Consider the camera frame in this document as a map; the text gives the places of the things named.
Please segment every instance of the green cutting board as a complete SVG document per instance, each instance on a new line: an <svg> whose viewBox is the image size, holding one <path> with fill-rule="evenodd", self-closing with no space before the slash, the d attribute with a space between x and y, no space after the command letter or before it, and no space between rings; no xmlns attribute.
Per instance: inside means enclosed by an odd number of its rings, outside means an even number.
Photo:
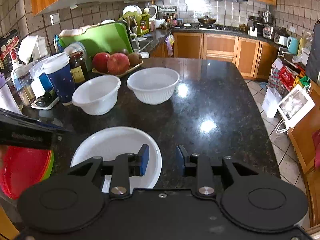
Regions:
<svg viewBox="0 0 320 240"><path fill-rule="evenodd" d="M77 36L60 37L59 43L67 47L71 43L81 42L89 57L99 52L113 52L127 49L133 52L128 38L127 28L123 23L114 22L100 25L86 30L85 33Z"/></svg>

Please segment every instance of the white plastic bowl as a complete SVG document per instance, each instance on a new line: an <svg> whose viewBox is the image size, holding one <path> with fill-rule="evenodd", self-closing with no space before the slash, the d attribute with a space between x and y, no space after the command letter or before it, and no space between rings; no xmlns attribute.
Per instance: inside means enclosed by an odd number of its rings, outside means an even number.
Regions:
<svg viewBox="0 0 320 240"><path fill-rule="evenodd" d="M179 81L177 71L153 67L133 73L127 80L127 86L142 103L159 105L172 96Z"/></svg>
<svg viewBox="0 0 320 240"><path fill-rule="evenodd" d="M71 161L71 167L94 156L104 161L115 160L123 153L138 153L141 146L149 145L149 161L146 174L130 177L130 189L153 188L160 176L162 159L157 143L147 133L132 127L111 127L94 133L80 144ZM106 176L102 192L108 193L111 175Z"/></svg>
<svg viewBox="0 0 320 240"><path fill-rule="evenodd" d="M111 110L117 102L120 79L105 75L90 79L76 89L72 104L90 115L102 115Z"/></svg>

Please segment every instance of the light blue mug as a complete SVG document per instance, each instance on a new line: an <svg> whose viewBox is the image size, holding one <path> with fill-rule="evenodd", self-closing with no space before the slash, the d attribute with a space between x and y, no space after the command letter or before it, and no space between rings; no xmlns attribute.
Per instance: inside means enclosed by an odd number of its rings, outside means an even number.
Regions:
<svg viewBox="0 0 320 240"><path fill-rule="evenodd" d="M287 39L287 47L288 47L290 53L297 55L298 48L299 48L299 41L294 37L289 37Z"/></svg>

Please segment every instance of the gas stove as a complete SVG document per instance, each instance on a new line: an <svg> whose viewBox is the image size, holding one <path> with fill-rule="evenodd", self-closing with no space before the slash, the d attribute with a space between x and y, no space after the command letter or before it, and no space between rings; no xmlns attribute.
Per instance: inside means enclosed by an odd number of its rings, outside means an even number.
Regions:
<svg viewBox="0 0 320 240"><path fill-rule="evenodd" d="M240 29L238 27L232 26L225 26L219 24L199 24L199 30L217 30L217 31L224 31L224 32L239 32Z"/></svg>

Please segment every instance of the red bag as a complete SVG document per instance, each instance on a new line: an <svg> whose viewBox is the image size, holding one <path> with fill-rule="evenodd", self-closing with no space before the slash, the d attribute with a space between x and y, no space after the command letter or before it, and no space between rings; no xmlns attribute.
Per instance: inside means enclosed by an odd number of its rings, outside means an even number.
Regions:
<svg viewBox="0 0 320 240"><path fill-rule="evenodd" d="M320 130L312 134L313 144L315 145L316 156L315 156L315 168L320 168Z"/></svg>

